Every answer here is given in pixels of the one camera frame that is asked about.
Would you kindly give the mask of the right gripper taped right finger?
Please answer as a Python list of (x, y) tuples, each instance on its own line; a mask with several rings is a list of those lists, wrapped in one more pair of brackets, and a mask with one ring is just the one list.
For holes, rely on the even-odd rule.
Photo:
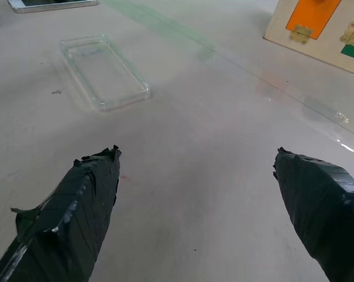
[(282, 147), (273, 168), (309, 255), (329, 281), (354, 281), (354, 178), (340, 166)]

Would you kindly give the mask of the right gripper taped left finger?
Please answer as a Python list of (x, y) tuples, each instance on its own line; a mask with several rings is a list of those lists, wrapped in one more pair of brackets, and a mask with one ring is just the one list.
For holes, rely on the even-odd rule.
[(120, 176), (117, 146), (76, 159), (55, 190), (16, 213), (0, 281), (88, 281), (110, 224)]

